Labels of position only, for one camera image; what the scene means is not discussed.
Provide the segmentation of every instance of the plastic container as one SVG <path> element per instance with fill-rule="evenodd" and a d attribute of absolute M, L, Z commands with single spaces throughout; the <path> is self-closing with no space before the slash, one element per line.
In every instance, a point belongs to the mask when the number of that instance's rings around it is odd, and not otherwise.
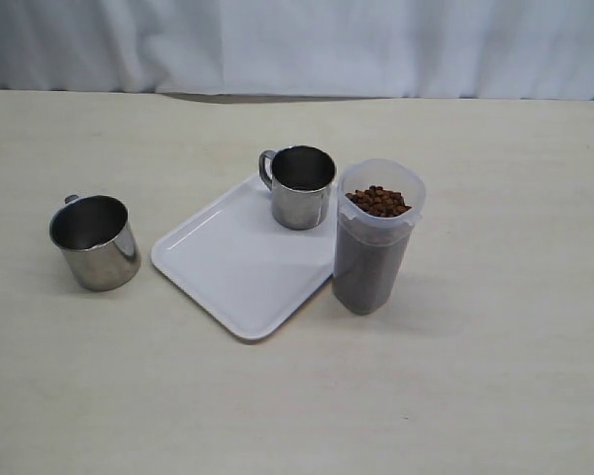
<path fill-rule="evenodd" d="M 401 192 L 412 209 L 395 218 L 377 218 L 346 197 L 371 185 Z M 351 312 L 367 315 L 389 299 L 427 191 L 410 169 L 394 161 L 370 159 L 342 174 L 337 196 L 333 292 Z"/>

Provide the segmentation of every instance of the coffee beans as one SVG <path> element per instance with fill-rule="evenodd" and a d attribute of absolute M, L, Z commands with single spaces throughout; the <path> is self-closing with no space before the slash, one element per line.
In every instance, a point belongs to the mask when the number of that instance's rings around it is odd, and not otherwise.
<path fill-rule="evenodd" d="M 363 191 L 346 193 L 346 197 L 365 213 L 378 218 L 394 218 L 412 209 L 405 204 L 400 192 L 385 190 L 382 186 L 372 185 Z"/>

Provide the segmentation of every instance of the table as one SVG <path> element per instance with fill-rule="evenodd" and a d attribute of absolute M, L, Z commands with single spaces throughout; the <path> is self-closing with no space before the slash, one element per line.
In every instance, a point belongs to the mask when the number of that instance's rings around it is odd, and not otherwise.
<path fill-rule="evenodd" d="M 149 250 L 289 143 L 400 160 L 424 219 L 377 313 L 241 344 Z M 72 280 L 71 193 L 128 205 L 128 285 Z M 594 474 L 594 102 L 0 91 L 0 475 L 90 473 Z"/>

